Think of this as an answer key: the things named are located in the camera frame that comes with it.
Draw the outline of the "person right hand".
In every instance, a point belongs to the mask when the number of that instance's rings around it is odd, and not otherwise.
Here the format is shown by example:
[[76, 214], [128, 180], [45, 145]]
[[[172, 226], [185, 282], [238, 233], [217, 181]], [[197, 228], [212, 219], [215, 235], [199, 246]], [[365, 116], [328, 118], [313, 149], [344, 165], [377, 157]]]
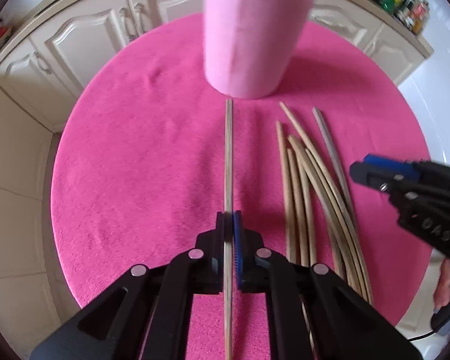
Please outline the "person right hand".
[[450, 259], [445, 258], [441, 264], [440, 276], [433, 294], [434, 309], [438, 311], [450, 302]]

